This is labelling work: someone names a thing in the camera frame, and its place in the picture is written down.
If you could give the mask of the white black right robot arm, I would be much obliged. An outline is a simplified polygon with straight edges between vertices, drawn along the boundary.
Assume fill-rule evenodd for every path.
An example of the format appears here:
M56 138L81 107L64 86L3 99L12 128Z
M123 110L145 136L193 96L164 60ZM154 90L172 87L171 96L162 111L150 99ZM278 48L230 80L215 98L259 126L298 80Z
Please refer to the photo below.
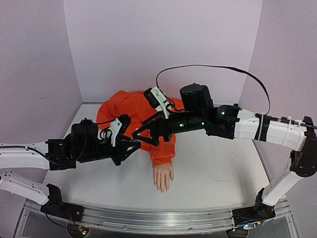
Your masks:
M238 106L215 107L207 86L190 84L180 89L184 110L173 113L165 95L157 87L144 92L145 98L163 116L155 115L133 133L133 138L159 145L159 138L205 130L208 136L226 139L252 139L288 147L292 151L283 172L257 197L255 209L273 207L298 181L317 172L316 126L310 117L292 120L253 113Z

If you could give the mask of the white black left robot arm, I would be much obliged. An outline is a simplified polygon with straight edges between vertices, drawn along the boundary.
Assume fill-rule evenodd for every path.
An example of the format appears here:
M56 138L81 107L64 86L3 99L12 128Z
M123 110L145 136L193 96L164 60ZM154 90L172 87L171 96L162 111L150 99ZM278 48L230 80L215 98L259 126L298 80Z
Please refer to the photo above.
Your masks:
M24 178L13 169L34 168L47 171L62 171L76 168L78 163L111 159L121 165L141 147L141 142L125 136L130 119L115 119L110 126L99 131L99 124L83 119L73 124L64 139L49 139L45 142L0 146L1 190L47 205L55 216L65 215L67 206L60 189L52 184L43 185Z

